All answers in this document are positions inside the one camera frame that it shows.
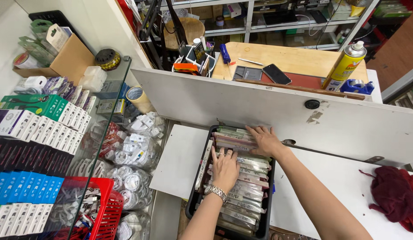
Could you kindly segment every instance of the hand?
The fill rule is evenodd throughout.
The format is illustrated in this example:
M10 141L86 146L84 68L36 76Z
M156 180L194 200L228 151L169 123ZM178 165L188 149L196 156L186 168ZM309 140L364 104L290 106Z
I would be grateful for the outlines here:
M250 150L251 154L263 155L266 157L275 157L277 160L281 160L286 154L291 152L288 147L285 147L276 136L273 127L269 130L264 126L258 126L245 128L255 137L258 149Z
M213 172L214 181L213 185L220 188L228 194L229 191L235 186L236 180L239 176L239 162L236 161L238 157L238 152L233 152L232 150L227 150L225 153L225 148L220 149L220 155L217 159L215 154L214 146L211 147L211 154L213 156Z

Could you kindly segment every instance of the metal watch band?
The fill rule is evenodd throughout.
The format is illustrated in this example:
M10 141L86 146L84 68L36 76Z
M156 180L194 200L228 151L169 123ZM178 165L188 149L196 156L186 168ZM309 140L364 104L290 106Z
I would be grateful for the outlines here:
M217 194L223 200L223 204L227 203L227 194L221 188L211 185L210 193Z

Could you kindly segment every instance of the masking tape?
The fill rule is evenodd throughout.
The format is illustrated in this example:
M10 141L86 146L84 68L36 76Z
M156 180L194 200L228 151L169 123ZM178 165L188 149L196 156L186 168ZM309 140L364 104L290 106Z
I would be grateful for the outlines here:
M126 97L143 114L156 111L140 86L130 88Z

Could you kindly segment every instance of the yellow spray can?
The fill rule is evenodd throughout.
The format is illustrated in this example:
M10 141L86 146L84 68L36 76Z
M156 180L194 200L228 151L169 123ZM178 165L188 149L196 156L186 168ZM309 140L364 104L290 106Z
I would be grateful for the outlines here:
M364 47L363 41L346 46L331 68L327 78L323 81L322 89L337 91L344 81L350 77L350 74L353 73L366 54L367 50Z

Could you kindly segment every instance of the blue screwdriver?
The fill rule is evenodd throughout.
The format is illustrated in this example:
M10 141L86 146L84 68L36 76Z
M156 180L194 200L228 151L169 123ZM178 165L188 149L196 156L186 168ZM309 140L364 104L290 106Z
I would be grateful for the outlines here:
M229 53L227 52L227 48L225 44L220 44L220 52L221 52L221 57L223 58L223 62L227 64L227 66L229 67L230 77L232 77L231 66L229 65L229 63L231 62L231 57L229 56Z

